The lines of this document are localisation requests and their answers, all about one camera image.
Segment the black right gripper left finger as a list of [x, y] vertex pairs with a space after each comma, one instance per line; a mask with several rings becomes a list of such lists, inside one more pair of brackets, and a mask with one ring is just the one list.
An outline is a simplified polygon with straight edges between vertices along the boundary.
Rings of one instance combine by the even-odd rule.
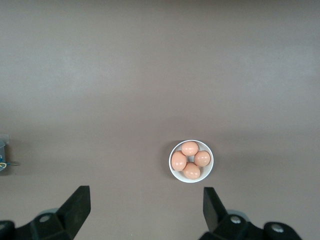
[[73, 240], [91, 212], [90, 187], [82, 185], [54, 210], [46, 210], [29, 223], [16, 227], [11, 220], [0, 222], [2, 240]]

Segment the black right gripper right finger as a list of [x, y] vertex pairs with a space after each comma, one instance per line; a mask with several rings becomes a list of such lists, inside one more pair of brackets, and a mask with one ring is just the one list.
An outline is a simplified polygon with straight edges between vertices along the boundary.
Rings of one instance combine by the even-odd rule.
[[300, 240], [287, 224], [270, 221], [263, 228], [255, 226], [239, 212], [227, 212], [213, 187], [203, 190], [203, 215], [208, 227], [201, 240]]

